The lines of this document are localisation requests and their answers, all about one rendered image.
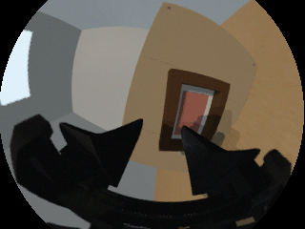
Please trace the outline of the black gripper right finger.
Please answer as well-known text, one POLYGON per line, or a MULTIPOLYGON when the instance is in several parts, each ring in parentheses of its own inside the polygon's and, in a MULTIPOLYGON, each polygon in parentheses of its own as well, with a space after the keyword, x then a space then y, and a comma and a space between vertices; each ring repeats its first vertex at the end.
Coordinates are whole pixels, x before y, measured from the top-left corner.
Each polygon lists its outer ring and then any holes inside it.
POLYGON ((182 127, 180 137, 183 141, 194 196, 207 194, 205 190, 209 190, 209 187, 213 187, 213 184, 228 175, 237 164, 255 160, 260 153, 259 149, 229 152, 187 126, 182 127))

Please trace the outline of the tan flat board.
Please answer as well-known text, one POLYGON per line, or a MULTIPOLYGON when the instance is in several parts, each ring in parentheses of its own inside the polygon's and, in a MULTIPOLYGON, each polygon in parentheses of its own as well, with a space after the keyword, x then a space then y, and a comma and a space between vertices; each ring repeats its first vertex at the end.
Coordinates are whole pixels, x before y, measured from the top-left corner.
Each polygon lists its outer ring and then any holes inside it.
POLYGON ((164 171, 189 173, 184 152, 159 152, 168 71, 186 70, 228 81, 225 111, 211 140, 218 145, 247 102, 258 62, 224 27, 168 1, 160 5, 145 41, 123 114, 122 126, 142 118, 141 135, 130 160, 164 171))

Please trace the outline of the dark brown picture frame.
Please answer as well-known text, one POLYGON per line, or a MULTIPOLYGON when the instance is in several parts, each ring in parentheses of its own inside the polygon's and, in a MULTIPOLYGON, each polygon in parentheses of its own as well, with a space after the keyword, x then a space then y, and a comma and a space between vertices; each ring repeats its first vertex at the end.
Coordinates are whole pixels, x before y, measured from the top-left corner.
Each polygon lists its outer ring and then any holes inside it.
POLYGON ((224 114, 230 84, 201 73, 170 69, 167 79, 159 152, 184 152, 182 127, 213 140, 224 114))

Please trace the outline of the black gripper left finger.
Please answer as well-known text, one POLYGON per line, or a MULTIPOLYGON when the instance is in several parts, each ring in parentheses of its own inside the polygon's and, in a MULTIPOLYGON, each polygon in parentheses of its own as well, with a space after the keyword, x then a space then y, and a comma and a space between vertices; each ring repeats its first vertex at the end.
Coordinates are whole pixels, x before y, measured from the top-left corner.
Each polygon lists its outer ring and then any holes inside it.
POLYGON ((61 134, 73 148, 94 157, 111 187, 118 187, 123 172, 129 163, 134 145, 140 138, 142 118, 126 123, 125 126, 106 131, 106 133, 89 133, 71 123, 60 123, 61 134))

